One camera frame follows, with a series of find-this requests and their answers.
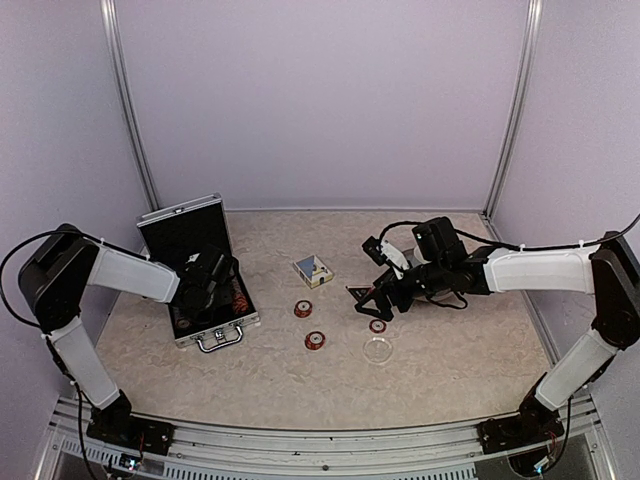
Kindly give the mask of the blue playing card deck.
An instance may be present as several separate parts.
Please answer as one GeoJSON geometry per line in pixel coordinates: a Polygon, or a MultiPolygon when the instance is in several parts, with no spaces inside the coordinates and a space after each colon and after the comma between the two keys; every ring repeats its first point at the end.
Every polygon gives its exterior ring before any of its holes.
{"type": "Polygon", "coordinates": [[[310,255],[295,261],[293,268],[310,289],[325,285],[334,278],[334,272],[317,255],[310,255]]]}

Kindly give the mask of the triangular all-in button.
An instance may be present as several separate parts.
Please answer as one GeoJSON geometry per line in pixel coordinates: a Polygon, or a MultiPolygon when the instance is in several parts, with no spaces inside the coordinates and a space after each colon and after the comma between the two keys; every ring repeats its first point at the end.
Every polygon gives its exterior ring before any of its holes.
{"type": "Polygon", "coordinates": [[[370,292],[370,286],[346,286],[348,293],[357,301],[361,302],[370,292]]]}

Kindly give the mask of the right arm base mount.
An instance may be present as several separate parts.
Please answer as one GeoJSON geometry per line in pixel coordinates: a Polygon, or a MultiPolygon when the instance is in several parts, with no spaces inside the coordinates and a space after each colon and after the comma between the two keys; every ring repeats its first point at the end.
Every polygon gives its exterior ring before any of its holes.
{"type": "Polygon", "coordinates": [[[525,447],[565,433],[557,413],[536,412],[491,418],[480,422],[476,430],[485,455],[525,447]]]}

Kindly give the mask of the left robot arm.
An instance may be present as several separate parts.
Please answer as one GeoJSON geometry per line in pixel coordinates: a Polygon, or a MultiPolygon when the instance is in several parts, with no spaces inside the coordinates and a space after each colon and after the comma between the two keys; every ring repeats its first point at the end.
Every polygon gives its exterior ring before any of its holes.
{"type": "Polygon", "coordinates": [[[139,421],[81,321],[86,288],[139,295],[196,317],[213,306],[237,261],[205,245],[172,269],[69,223],[36,238],[41,244],[19,271],[19,289],[57,359],[92,404],[94,424],[118,444],[133,443],[140,434],[139,421]]]}

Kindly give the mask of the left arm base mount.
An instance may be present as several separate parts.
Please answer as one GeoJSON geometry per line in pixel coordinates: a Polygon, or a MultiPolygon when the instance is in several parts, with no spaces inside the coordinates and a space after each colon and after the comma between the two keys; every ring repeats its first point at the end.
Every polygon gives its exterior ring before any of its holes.
{"type": "Polygon", "coordinates": [[[168,422],[128,416],[124,420],[94,417],[87,435],[107,444],[143,453],[166,456],[172,444],[175,426],[168,422]]]}

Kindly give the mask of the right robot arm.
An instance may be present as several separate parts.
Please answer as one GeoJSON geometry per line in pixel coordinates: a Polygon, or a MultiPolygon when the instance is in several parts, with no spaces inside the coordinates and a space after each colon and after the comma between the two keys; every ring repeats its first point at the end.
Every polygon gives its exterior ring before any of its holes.
{"type": "Polygon", "coordinates": [[[364,241],[363,251],[385,272],[358,300],[358,312],[389,322],[422,299],[463,310],[471,296],[524,292],[541,319],[592,314],[576,338],[523,399],[511,433],[523,444],[546,432],[551,418],[574,393],[595,381],[621,351],[639,340],[639,261],[624,231],[551,246],[513,245],[479,238],[446,217],[410,221],[416,249],[404,252],[384,233],[364,241]]]}

